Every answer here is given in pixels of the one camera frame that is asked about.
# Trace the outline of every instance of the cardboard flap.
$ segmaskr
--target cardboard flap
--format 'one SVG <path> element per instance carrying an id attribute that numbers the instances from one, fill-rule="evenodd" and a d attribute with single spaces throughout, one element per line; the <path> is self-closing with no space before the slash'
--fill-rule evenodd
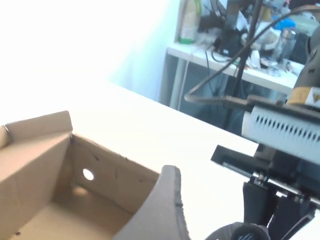
<path id="1" fill-rule="evenodd" d="M 14 142 L 73 130 L 68 111 L 9 123 L 5 127 Z"/>
<path id="2" fill-rule="evenodd" d="M 7 128 L 0 126 L 0 149 L 4 148 L 11 142 Z"/>

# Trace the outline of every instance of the black cord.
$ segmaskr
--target black cord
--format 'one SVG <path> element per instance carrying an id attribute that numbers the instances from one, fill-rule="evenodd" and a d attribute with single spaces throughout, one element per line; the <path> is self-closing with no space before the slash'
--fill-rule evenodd
<path id="1" fill-rule="evenodd" d="M 211 48 L 212 45 L 210 45 L 207 49 L 204 50 L 204 53 L 205 53 L 205 58 L 206 58 L 206 69 L 207 69 L 207 73 L 208 73 L 208 76 L 210 76 L 210 67 L 209 67 L 209 58 L 208 58 L 208 53 L 207 51 L 209 50 L 209 48 Z M 211 82 L 209 82 L 209 88 L 210 88 L 210 91 L 211 91 L 211 94 L 212 94 L 212 97 L 216 97 L 213 89 L 212 89 L 212 86 L 211 86 Z M 211 124 L 211 118 L 213 119 L 212 117 L 212 114 L 213 114 L 213 111 L 212 111 L 212 105 L 209 105 L 209 123 Z"/>
<path id="2" fill-rule="evenodd" d="M 221 64 L 224 64 L 224 63 L 227 63 L 229 60 L 228 59 L 224 59 L 224 60 L 217 60 L 215 58 L 215 55 L 214 55 L 214 52 L 216 51 L 216 48 L 213 48 L 212 51 L 211 51 L 211 57 L 213 60 L 215 60 L 217 63 L 221 63 Z"/>
<path id="3" fill-rule="evenodd" d="M 305 11 L 310 11 L 310 12 L 320 12 L 320 7 L 318 6 L 302 6 L 302 7 L 297 7 L 291 10 L 291 12 L 277 18 L 276 20 L 274 20 L 273 22 L 271 22 L 270 24 L 268 24 L 256 37 L 254 37 L 253 39 L 251 39 L 233 58 L 231 58 L 229 60 L 229 62 L 222 67 L 220 70 L 218 70 L 217 72 L 215 72 L 213 75 L 208 76 L 207 78 L 205 78 L 204 80 L 202 80 L 199 84 L 197 84 L 195 87 L 193 87 L 186 95 L 184 95 L 184 99 L 188 102 L 191 103 L 198 103 L 198 104 L 223 104 L 223 103 L 229 103 L 229 104 L 233 104 L 232 101 L 238 101 L 240 102 L 240 100 L 236 97 L 230 97 L 230 96 L 226 96 L 226 97 L 213 97 L 213 98 L 205 98 L 205 97 L 201 97 L 201 96 L 194 96 L 194 93 L 202 88 L 202 86 L 204 86 L 206 83 L 208 83 L 210 80 L 214 79 L 216 76 L 218 76 L 219 74 L 223 73 L 224 70 L 226 70 L 233 62 L 235 62 L 235 60 L 237 60 L 237 58 L 239 56 L 241 56 L 241 54 L 246 51 L 248 48 L 251 47 L 251 45 L 257 41 L 267 30 L 269 30 L 269 28 L 275 26 L 277 23 L 281 22 L 283 19 L 288 18 L 291 15 L 295 15 L 301 12 L 305 12 Z"/>
<path id="4" fill-rule="evenodd" d="M 210 67 L 209 67 L 209 58 L 208 58 L 207 51 L 209 50 L 209 48 L 211 48 L 211 46 L 212 45 L 210 45 L 207 49 L 204 50 L 205 58 L 206 58 L 206 69 L 207 69 L 207 72 L 208 72 L 208 76 L 210 76 Z M 211 82 L 209 82 L 209 87 L 210 87 L 212 96 L 215 97 L 214 91 L 213 91 L 212 86 L 211 86 Z"/>

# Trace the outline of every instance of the cardboard box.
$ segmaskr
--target cardboard box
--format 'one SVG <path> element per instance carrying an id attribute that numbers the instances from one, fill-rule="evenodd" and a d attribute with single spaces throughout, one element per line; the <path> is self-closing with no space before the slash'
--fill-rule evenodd
<path id="1" fill-rule="evenodd" d="M 0 127 L 0 240 L 109 240 L 147 199 L 158 173 L 72 130 L 67 111 Z"/>

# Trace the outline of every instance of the black metal bracket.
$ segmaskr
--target black metal bracket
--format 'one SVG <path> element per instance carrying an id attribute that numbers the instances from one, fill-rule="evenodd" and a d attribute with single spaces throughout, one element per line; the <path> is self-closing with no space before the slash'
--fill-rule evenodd
<path id="1" fill-rule="evenodd" d="M 280 186 L 269 183 L 263 175 L 260 178 L 255 174 L 272 172 L 272 168 L 280 163 L 277 159 L 295 162 L 294 159 L 290 161 L 287 157 L 286 153 L 263 145 L 258 147 L 255 156 L 248 156 L 218 145 L 211 158 L 213 162 L 249 177 L 249 181 L 243 184 L 243 221 L 268 227 L 271 240 L 289 240 L 314 219 L 315 211 L 319 207 L 306 197 L 312 191 L 304 192 L 305 195 L 301 192 L 294 194 L 290 191 L 281 191 L 283 189 Z M 278 197 L 278 191 L 285 192 L 286 196 Z"/>

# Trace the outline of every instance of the yellow label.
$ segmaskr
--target yellow label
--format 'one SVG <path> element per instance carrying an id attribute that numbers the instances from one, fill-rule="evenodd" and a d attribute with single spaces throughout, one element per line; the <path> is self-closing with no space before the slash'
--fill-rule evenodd
<path id="1" fill-rule="evenodd" d="M 286 104 L 305 104 L 310 90 L 311 88 L 308 86 L 299 86 L 294 88 Z"/>
<path id="2" fill-rule="evenodd" d="M 313 94 L 312 97 L 313 97 L 313 101 L 314 101 L 315 103 L 320 100 L 320 95 L 319 95 L 319 94 Z"/>

